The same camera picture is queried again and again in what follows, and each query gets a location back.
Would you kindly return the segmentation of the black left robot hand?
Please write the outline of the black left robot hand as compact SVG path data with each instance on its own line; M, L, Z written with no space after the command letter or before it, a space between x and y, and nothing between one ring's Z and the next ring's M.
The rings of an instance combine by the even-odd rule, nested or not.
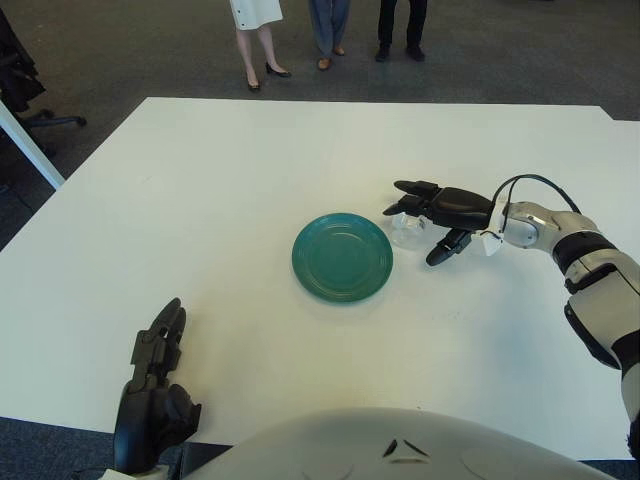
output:
M186 310L174 298L146 330L137 333L131 356L132 378L122 390L116 417L113 452L115 470L145 474L161 454L191 437L199 426L202 405L192 401L168 375L177 369Z

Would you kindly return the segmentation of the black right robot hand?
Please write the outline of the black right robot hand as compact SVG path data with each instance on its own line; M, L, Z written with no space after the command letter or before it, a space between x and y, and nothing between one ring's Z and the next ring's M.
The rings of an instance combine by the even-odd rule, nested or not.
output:
M385 216L406 214L449 229L428 253L429 266L437 266L461 253L471 243L472 234L489 225L494 204L479 194L454 187L441 188L426 181L398 180L394 186L405 195L383 211Z

